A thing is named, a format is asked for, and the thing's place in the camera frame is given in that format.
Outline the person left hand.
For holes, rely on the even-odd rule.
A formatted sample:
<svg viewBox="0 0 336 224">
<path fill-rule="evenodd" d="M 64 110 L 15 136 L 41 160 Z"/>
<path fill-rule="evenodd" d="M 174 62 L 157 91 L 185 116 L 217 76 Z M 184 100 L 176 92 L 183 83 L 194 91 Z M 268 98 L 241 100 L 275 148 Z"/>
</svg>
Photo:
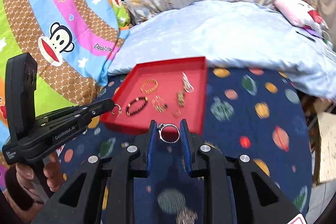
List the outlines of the person left hand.
<svg viewBox="0 0 336 224">
<path fill-rule="evenodd" d="M 56 152 L 49 155 L 43 166 L 36 167 L 38 174 L 23 163 L 16 163 L 17 180 L 23 190 L 37 203 L 44 204 L 49 200 L 47 194 L 57 192 L 64 183 L 59 158 Z"/>
</svg>

